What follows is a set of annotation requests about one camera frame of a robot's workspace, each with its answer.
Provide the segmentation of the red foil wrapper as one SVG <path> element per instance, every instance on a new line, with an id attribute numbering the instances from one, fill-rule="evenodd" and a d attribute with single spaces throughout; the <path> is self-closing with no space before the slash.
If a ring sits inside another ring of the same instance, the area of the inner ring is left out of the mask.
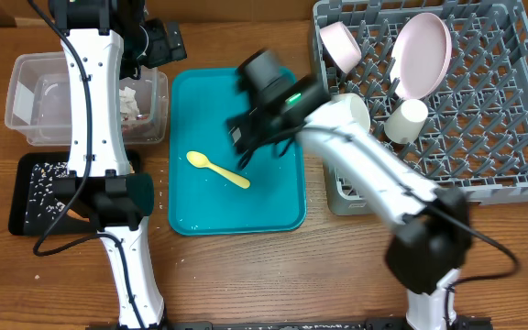
<path id="1" fill-rule="evenodd" d="M 121 131 L 124 136 L 141 136 L 150 128 L 150 116 L 148 114 L 139 114 L 136 116 L 121 115 Z"/>

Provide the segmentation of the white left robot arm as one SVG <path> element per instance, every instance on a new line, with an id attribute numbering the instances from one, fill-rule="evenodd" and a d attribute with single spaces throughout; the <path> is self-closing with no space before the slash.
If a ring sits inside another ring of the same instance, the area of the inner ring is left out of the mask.
<path id="1" fill-rule="evenodd" d="M 116 328 L 164 329 L 165 302 L 149 253 L 154 208 L 151 176 L 134 172 L 127 158 L 119 83 L 140 79 L 142 68 L 186 58 L 179 26 L 147 19 L 146 4 L 132 0 L 50 0 L 31 7 L 58 35 L 70 81 L 71 149 L 67 175 L 53 183 L 64 207 L 33 247 L 38 257 L 86 242 L 81 237 L 49 250 L 42 244 L 65 215 L 88 219 L 110 261 L 120 305 Z"/>

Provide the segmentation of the white paper cup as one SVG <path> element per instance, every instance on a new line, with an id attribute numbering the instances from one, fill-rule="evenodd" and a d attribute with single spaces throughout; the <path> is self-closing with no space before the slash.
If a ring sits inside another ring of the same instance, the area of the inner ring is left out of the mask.
<path id="1" fill-rule="evenodd" d="M 427 117 L 428 108 L 423 101 L 406 100 L 384 124 L 385 134 L 390 141 L 397 144 L 414 142 L 419 137 Z"/>

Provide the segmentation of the white small bowl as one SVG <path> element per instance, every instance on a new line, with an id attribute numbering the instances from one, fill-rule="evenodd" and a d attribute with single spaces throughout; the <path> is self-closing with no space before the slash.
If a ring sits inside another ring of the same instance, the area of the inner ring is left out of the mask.
<path id="1" fill-rule="evenodd" d="M 341 93 L 334 95 L 332 99 L 335 102 L 344 101 L 348 106 L 352 118 L 366 131 L 370 130 L 369 110 L 364 100 L 355 93 Z"/>

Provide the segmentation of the yellow plastic spoon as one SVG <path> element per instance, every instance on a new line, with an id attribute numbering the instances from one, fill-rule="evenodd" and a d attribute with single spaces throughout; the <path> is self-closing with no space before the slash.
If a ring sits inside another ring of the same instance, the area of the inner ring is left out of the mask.
<path id="1" fill-rule="evenodd" d="M 242 189 L 248 189 L 250 187 L 250 181 L 230 170 L 221 168 L 213 164 L 203 153 L 198 151 L 188 151 L 186 154 L 187 160 L 195 167 L 199 169 L 211 170 L 228 181 L 232 182 L 236 186 Z"/>

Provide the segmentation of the white round plate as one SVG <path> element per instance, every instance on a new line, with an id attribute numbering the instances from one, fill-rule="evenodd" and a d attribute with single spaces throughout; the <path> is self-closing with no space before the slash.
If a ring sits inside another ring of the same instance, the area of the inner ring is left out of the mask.
<path id="1" fill-rule="evenodd" d="M 432 13 L 412 17 L 391 52 L 390 80 L 399 80 L 395 93 L 404 100 L 431 94 L 446 77 L 451 53 L 450 31 L 442 19 Z"/>

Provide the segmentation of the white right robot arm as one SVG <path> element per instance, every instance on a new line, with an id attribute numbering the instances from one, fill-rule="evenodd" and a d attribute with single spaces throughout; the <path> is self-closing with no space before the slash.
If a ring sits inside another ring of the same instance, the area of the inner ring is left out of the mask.
<path id="1" fill-rule="evenodd" d="M 349 180 L 392 233 L 385 261 L 407 290 L 401 329 L 466 329 L 454 310 L 460 270 L 477 237 L 510 259 L 504 245 L 470 225 L 469 204 L 458 188 L 443 188 L 411 169 L 353 119 L 313 74 L 294 82 L 267 49 L 236 69 L 249 109 L 226 121 L 244 169 L 257 149 L 297 142 Z"/>

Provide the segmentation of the foil sheet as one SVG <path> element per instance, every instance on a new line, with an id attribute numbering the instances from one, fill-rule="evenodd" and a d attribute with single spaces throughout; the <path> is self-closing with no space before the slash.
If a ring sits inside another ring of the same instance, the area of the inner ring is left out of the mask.
<path id="1" fill-rule="evenodd" d="M 136 90 L 125 87 L 119 91 L 120 114 L 125 117 L 136 117 L 139 115 L 139 108 L 136 101 Z"/>

